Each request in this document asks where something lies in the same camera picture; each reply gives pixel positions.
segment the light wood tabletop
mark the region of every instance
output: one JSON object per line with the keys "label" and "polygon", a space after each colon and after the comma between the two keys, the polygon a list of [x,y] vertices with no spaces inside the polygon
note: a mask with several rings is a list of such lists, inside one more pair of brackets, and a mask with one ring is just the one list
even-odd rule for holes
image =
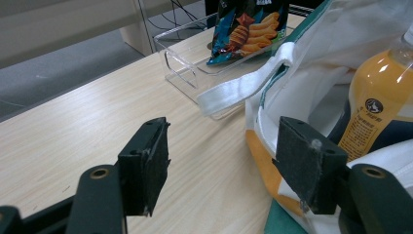
{"label": "light wood tabletop", "polygon": [[26,217],[75,194],[85,170],[114,164],[146,121],[167,117],[168,179],[130,233],[262,233],[271,196],[244,140],[244,111],[223,120],[165,80],[151,55],[0,123],[0,206]]}

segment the white bottle cap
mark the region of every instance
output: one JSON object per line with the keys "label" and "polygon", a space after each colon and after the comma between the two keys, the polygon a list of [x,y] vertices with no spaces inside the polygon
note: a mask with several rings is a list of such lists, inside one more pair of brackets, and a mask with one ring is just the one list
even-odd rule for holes
{"label": "white bottle cap", "polygon": [[406,33],[404,33],[404,40],[413,46],[413,23],[410,25]]}

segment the snack bag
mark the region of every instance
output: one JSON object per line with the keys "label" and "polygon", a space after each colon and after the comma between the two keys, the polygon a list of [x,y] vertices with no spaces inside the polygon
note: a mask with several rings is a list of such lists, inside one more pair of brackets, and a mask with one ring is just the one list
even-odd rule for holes
{"label": "snack bag", "polygon": [[242,59],[285,36],[286,0],[220,0],[208,65]]}

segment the tote bag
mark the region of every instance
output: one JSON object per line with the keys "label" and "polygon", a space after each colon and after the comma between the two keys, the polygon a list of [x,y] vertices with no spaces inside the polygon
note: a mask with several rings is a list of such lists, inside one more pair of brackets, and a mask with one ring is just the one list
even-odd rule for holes
{"label": "tote bag", "polygon": [[[325,1],[258,70],[198,96],[205,115],[244,101],[245,138],[262,179],[278,205],[306,232],[340,233],[339,209],[334,215],[303,212],[298,196],[271,163],[276,158],[280,117],[307,122],[327,136],[340,117],[357,68],[388,49],[411,22],[412,0]],[[366,163],[384,168],[413,197],[412,150],[413,140],[407,140],[348,166]]]}

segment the clear plastic tray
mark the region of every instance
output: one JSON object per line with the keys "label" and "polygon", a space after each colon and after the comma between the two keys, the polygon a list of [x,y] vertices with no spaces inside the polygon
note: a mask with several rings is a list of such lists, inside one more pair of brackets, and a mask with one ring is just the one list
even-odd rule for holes
{"label": "clear plastic tray", "polygon": [[[185,96],[197,103],[197,96],[229,80],[261,67],[281,42],[270,45],[246,58],[215,65],[207,65],[214,28],[207,29],[207,19],[198,19],[154,38],[166,79]],[[213,116],[218,120],[233,113],[239,106],[223,110]]]}

